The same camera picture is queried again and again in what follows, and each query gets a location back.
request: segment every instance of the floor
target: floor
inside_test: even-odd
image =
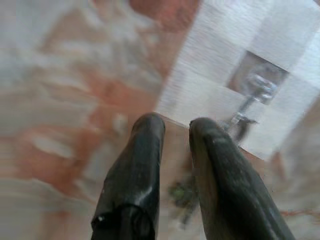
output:
[[[225,119],[245,99],[228,81],[241,75],[241,63],[251,53],[291,78],[270,105],[253,106],[250,117],[259,126],[249,133],[242,151],[296,238],[320,239],[320,62],[315,57],[320,11],[312,1],[304,6],[312,24],[307,30],[297,26],[297,31],[307,31],[305,38],[294,42],[299,48],[283,48],[286,53],[297,49],[283,60],[267,51],[273,45],[257,37],[264,31],[254,36],[260,25],[246,24],[259,20],[273,29],[277,24],[268,17],[281,15],[284,6],[269,12],[274,1],[265,1],[265,12],[254,15],[257,21],[240,21],[237,10],[251,16],[259,6],[226,1],[213,7],[209,2],[0,2],[1,239],[89,239],[108,169],[135,120],[152,111],[166,122],[158,239],[205,239],[199,209],[186,230],[180,228],[168,188],[191,172],[189,121],[201,116]],[[213,9],[216,15],[208,18]],[[208,19],[214,28],[203,25],[199,32],[199,24]],[[242,24],[243,34],[236,28],[225,31],[234,21]],[[208,32],[218,36],[195,41],[194,36]],[[295,34],[290,30],[286,37]],[[261,135],[272,126],[275,131]]]

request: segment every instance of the blurry background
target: blurry background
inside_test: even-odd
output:
[[[190,174],[188,125],[225,121],[252,68],[283,73],[240,146],[298,240],[320,236],[320,5],[314,0],[0,0],[1,239],[85,240],[134,121],[166,120],[158,239],[179,227],[168,188]]]

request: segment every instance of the glass stem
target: glass stem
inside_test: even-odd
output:
[[[264,92],[263,87],[257,89],[252,95],[250,95],[244,103],[239,107],[238,111],[233,115],[230,122],[224,126],[224,130],[226,132],[229,131],[230,128],[237,125],[239,120],[244,116],[248,108],[259,98]]]

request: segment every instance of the glass object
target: glass object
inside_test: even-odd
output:
[[[265,103],[276,94],[284,74],[282,69],[269,62],[256,65],[240,84],[240,91],[245,96]]]

